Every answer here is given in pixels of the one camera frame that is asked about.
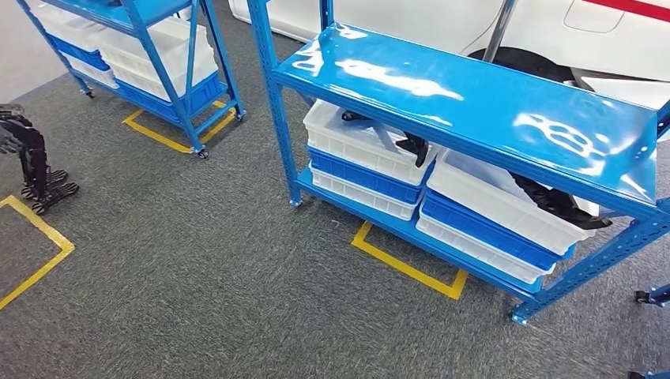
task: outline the lower shelf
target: lower shelf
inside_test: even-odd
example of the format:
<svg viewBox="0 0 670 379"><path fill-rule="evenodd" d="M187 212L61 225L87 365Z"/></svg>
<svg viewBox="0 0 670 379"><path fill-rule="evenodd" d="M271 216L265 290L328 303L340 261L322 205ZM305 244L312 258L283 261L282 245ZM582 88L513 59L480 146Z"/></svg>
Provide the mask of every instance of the lower shelf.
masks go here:
<svg viewBox="0 0 670 379"><path fill-rule="evenodd" d="M171 116L170 114L163 114L163 113L159 112L157 109L154 109L154 108L152 108L152 107L146 107L143 103L138 102L138 101L134 98L134 96L129 97L129 96L126 95L125 92L121 91L120 89L112 88L112 87L106 85L105 83L101 83L101 82L97 81L96 79L93 79L93 78L90 77L89 75L86 75L85 73L76 71L75 69L72 69L70 72L71 72L74 76L79 77L80 79L82 79L83 81L86 81L86 82L88 82L89 84L95 84L95 85L98 86L98 87L104 88L104 89L106 89L106 90L108 90L108 91L114 93L114 94L117 95L118 97L124 99L124 100L127 101L128 103L132 103L133 105L136 105L137 107L140 107L140 108L144 109L145 111L147 111L147 112L149 112L149 113L155 115L156 117L162 118L163 120L165 120L165 121L167 121L167 122L170 122L171 124L173 124L173 125L179 127L180 129L184 129L184 127L183 127L182 125L180 125L180 123L179 123L177 120L175 120L175 119L173 118L173 115ZM228 88L228 86L227 86L225 83L221 83L220 85L221 85L220 93L218 93L218 95L217 95L216 97L220 97L220 96L222 96L222 95L225 93L226 89ZM189 117L190 117L191 119L193 119L193 118L196 117L198 114L200 114L201 112L203 112L203 111L204 111L207 107L209 107L210 105L211 105L210 103L199 104L199 108L198 108L198 109L195 109L194 111L192 111L192 112L189 114ZM229 110L231 107L235 106L235 105L236 105L236 102L235 102L234 100L231 101L231 102L228 102L224 108L219 109L213 116L210 117L210 119L208 119L207 121L203 122L202 125L203 125L203 126L209 126L209 125L211 125L213 121L215 121L217 118L220 118L220 117L222 117L223 115L227 114L228 110ZM198 127L198 128L196 128L196 130L198 131L198 133L202 133L202 132L204 132L205 130L207 130L207 128L206 128L206 127L205 127L205 128Z"/></svg>
<svg viewBox="0 0 670 379"><path fill-rule="evenodd" d="M396 217L389 216L384 212L380 212L315 186L312 184L312 173L309 167L300 173L296 179L296 183L302 190L311 193L324 201L328 201L330 204L344 209L351 214L370 221L374 225L412 243L414 246L426 250L428 253L431 253L444 261L448 261L453 265L463 268L474 276L477 276L504 291L510 292L512 295L519 298L532 301L534 300L533 294L539 292L542 288L541 278L533 284L524 283L507 275L505 272L492 268L491 266L470 257L468 254L463 253L460 250L454 249L435 238L421 233L414 227L416 225L416 220L418 219L416 213L411 220L403 221Z"/></svg>

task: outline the plastic storage bin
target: plastic storage bin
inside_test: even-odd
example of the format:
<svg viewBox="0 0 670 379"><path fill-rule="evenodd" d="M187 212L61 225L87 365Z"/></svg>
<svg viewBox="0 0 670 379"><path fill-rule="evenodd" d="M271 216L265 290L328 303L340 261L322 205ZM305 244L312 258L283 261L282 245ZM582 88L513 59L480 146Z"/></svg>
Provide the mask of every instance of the plastic storage bin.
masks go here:
<svg viewBox="0 0 670 379"><path fill-rule="evenodd" d="M416 229L528 284L554 271L555 265L543 270L427 216L423 213L423 205L419 209Z"/></svg>
<svg viewBox="0 0 670 379"><path fill-rule="evenodd" d="M119 85L114 81L114 74L111 72L110 69L108 69L107 71L100 71L96 67L93 67L86 62L82 62L75 57L70 57L68 54L63 54L63 56L70 63L70 66L72 66L72 68L75 69L76 71L79 71L84 75L88 75L89 77L95 79L96 81L99 81L102 84L105 84L110 88L119 87Z"/></svg>
<svg viewBox="0 0 670 379"><path fill-rule="evenodd" d="M218 72L218 66L216 65L216 62L214 62L213 55L205 58L205 60L206 62L199 62L198 64L194 65L192 81L194 87L207 77L210 77L212 73ZM158 76L145 77L144 75L125 69L122 66L117 66L114 63L110 63L110 67L112 71L114 71L114 75L120 81L124 81L127 84L133 85L134 87L137 87L142 91L148 92L165 101L170 101L168 91L165 90L165 87L163 86L163 83L161 83L160 79L158 79ZM184 96L184 94L186 94L186 71L184 71L182 75L171 77L171 81L175 86L177 96Z"/></svg>
<svg viewBox="0 0 670 379"><path fill-rule="evenodd" d="M404 203L416 204L419 201L423 186L412 186L309 146L307 146L307 151L310 153L312 167L319 171L385 194Z"/></svg>
<svg viewBox="0 0 670 379"><path fill-rule="evenodd" d="M489 246L543 270L549 270L556 261L567 258L567 256L553 253L535 242L501 227L497 223L482 217L479 213L467 209L432 189L426 191L422 212L433 220L458 229Z"/></svg>
<svg viewBox="0 0 670 379"><path fill-rule="evenodd" d="M167 17L149 28L149 34L156 46L160 60L179 93L184 93L184 84L180 84L179 78L186 74L189 25L188 21ZM93 39L98 44L105 62L113 65L114 68L124 69L160 83L158 73L156 73L156 69L138 39L109 28L96 33ZM213 56L213 49L207 42L207 29L198 25L195 39L194 70L206 72L206 74L203 74L203 78L218 70ZM194 77L193 83L197 84L198 82Z"/></svg>
<svg viewBox="0 0 670 379"><path fill-rule="evenodd" d="M109 69L91 39L91 35L105 29L103 25L45 2L37 2L31 12L40 20L60 51L102 71Z"/></svg>
<svg viewBox="0 0 670 379"><path fill-rule="evenodd" d="M416 156L398 148L405 135L398 129L371 120L342 120L344 109L317 100L303 120L312 148L348 160L402 182L418 186L439 148L430 147L425 163L415 166Z"/></svg>
<svg viewBox="0 0 670 379"><path fill-rule="evenodd" d="M95 51L86 51L79 47L74 46L71 43L59 39L56 36L49 35L49 38L54 42L56 48L58 48L63 54L67 54L70 57L75 57L81 62L84 62L100 71L108 71L110 66L103 60L103 57L100 55L98 50Z"/></svg>
<svg viewBox="0 0 670 379"><path fill-rule="evenodd" d="M144 92L131 84L124 83L117 78L119 91L133 103L145 108L153 114L166 118L169 121L179 123L181 120L172 103L162 100L154 95ZM200 113L205 107L209 106L218 96L221 95L224 88L219 82L218 73L213 73L207 79L201 81L193 87L190 98L190 115Z"/></svg>
<svg viewBox="0 0 670 379"><path fill-rule="evenodd" d="M401 220L409 221L414 215L416 206L419 204L418 202L415 204L404 203L386 196L383 193L375 192L372 189L359 186L342 178L319 171L313 168L311 163L310 170L312 172L312 183L315 186L337 193L348 199L358 201L363 205L388 213Z"/></svg>
<svg viewBox="0 0 670 379"><path fill-rule="evenodd" d="M507 171L460 152L443 150L427 185L558 255L595 234L539 209ZM597 205L581 199L578 203L597 215Z"/></svg>

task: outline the yellow tape square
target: yellow tape square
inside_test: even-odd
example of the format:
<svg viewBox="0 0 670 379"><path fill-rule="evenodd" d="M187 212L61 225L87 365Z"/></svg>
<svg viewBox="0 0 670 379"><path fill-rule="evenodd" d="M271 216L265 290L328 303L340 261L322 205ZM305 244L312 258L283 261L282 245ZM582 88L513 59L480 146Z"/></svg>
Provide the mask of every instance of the yellow tape square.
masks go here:
<svg viewBox="0 0 670 379"><path fill-rule="evenodd" d="M212 105L214 105L214 107L223 108L225 107L226 104L217 100L214 103L212 103ZM135 131L140 132L145 136L152 138L154 141L158 141L161 144L168 146L169 148L173 148L178 152L184 152L186 154L192 153L191 148L188 148L183 144L180 144L179 142L173 141L170 138L167 138L162 134L158 134L153 130L147 129L145 126L142 126L139 123L137 123L135 121L135 118L139 117L139 115L143 114L144 112L145 110L141 108L136 110L133 114L126 117L126 119L123 120L123 123L130 126ZM223 120L217 123L212 129L208 130L204 136L200 137L200 143L205 144L206 142L211 140L212 137L214 137L217 133L219 133L234 117L235 117L235 109L231 108L230 112L228 112L228 116L226 116Z"/></svg>
<svg viewBox="0 0 670 379"><path fill-rule="evenodd" d="M0 310L5 308L7 304L11 303L15 298L20 294L28 290L33 284L37 283L38 280L42 279L43 276L47 274L53 267L65 259L72 250L74 250L74 245L72 242L68 241L67 238L63 237L57 230L49 226L47 223L42 220L38 215L36 215L30 208L21 203L14 196L8 196L5 200L0 201L0 208L8 205L12 207L15 211L25 217L28 222L30 222L37 230L44 233L51 241L56 244L60 249L60 252L56 254L55 257L51 258L42 268L37 270L32 276L27 278L23 283L21 283L14 291L9 295L0 300Z"/></svg>
<svg viewBox="0 0 670 379"><path fill-rule="evenodd" d="M459 268L458 272L456 273L456 278L454 278L454 282L451 285L446 285L440 282L439 280L433 278L432 276L429 276L417 270L416 268L413 268L412 266L404 263L403 261L400 261L399 259L392 257L388 253L381 251L380 249L372 246L370 243L365 242L365 237L367 237L367 234L370 232L371 228L372 228L371 223L367 221L364 222L363 226L360 227L360 229L354 236L354 239L352 240L352 245L370 254L372 257L375 257L380 261L386 263L387 265L395 268L396 270L402 272L406 276L409 276L414 280L418 280L424 285L429 286L430 288L436 290L437 292L441 292L442 294L454 300L458 300L459 298L461 298L461 293L463 291L463 287L465 286L465 280L468 279L468 273L466 271Z"/></svg>

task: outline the white car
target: white car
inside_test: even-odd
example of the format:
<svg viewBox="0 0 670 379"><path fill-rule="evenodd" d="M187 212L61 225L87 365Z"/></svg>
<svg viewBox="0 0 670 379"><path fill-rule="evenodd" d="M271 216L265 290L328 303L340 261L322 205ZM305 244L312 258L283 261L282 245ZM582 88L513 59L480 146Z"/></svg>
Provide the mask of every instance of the white car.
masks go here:
<svg viewBox="0 0 670 379"><path fill-rule="evenodd" d="M640 0L670 8L670 0ZM229 0L250 22L247 0ZM503 0L334 0L335 19L481 58ZM268 2L275 32L307 41L318 0ZM670 99L670 22L583 0L518 0L496 62L659 109Z"/></svg>

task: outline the white plastic bin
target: white plastic bin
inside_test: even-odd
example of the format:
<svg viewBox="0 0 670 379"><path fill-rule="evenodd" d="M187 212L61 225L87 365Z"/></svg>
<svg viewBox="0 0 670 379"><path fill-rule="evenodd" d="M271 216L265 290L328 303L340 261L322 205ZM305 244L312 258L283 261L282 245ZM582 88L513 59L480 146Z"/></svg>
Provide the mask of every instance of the white plastic bin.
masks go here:
<svg viewBox="0 0 670 379"><path fill-rule="evenodd" d="M416 222L416 229L432 238L452 246L455 249L474 257L483 263L490 265L506 274L513 276L528 284L535 283L537 278L543 275L551 274L556 265L544 271L541 268L513 257L504 251L498 250L479 239L467 235L458 229L439 222L429 216L424 215L423 209L419 209L419 220Z"/></svg>
<svg viewBox="0 0 670 379"><path fill-rule="evenodd" d="M416 156L398 148L405 135L398 129L370 120L342 120L344 109L317 100L303 120L311 147L360 166L418 186L438 146L431 145L426 161L415 166Z"/></svg>
<svg viewBox="0 0 670 379"><path fill-rule="evenodd" d="M168 75L173 81L176 81L186 72L188 64L189 22L167 17L149 28L149 34ZM156 69L139 39L109 28L96 33L93 39L97 42L103 59L110 66L114 65L160 82ZM212 73L218 69L216 63L212 65L213 56L213 49L207 42L207 29L198 25L194 62L209 65L211 68L209 73Z"/></svg>
<svg viewBox="0 0 670 379"><path fill-rule="evenodd" d="M165 90L163 83L160 82L158 76L156 77L145 77L139 73L130 71L122 66L117 66L114 63L109 63L114 75L120 80L124 81L134 87L137 87L145 92L151 93L154 96L160 97L161 99L170 102L170 96L168 96L168 91ZM204 62L199 62L194 64L193 68L193 85L200 83L212 73L215 73L218 70L216 62L214 62L214 57L209 56L205 57ZM184 96L186 93L186 71L177 77L171 77L172 85L175 86L177 91L177 96Z"/></svg>
<svg viewBox="0 0 670 379"><path fill-rule="evenodd" d="M47 33L82 50L98 50L96 42L91 39L91 36L106 29L103 25L86 20L46 2L34 1L30 10L40 20Z"/></svg>
<svg viewBox="0 0 670 379"><path fill-rule="evenodd" d="M559 255L595 234L538 208L502 168L454 150L439 154L427 185ZM598 214L598 205L577 200L581 209Z"/></svg>
<svg viewBox="0 0 670 379"><path fill-rule="evenodd" d="M402 201L388 197L382 193L375 192L372 189L359 186L342 178L316 170L312 167L311 163L310 171L312 172L312 183L315 186L337 193L348 199L358 201L363 205L388 213L401 220L409 221L416 210L416 206L421 201L420 197L416 204L403 203Z"/></svg>
<svg viewBox="0 0 670 379"><path fill-rule="evenodd" d="M114 73L112 73L110 69L107 71L100 71L99 69L89 65L86 62L82 62L75 57L69 56L65 53L63 53L63 56L67 59L68 62L70 62L70 66L72 66L72 68L76 71L88 75L111 88L119 87L119 85L114 81Z"/></svg>

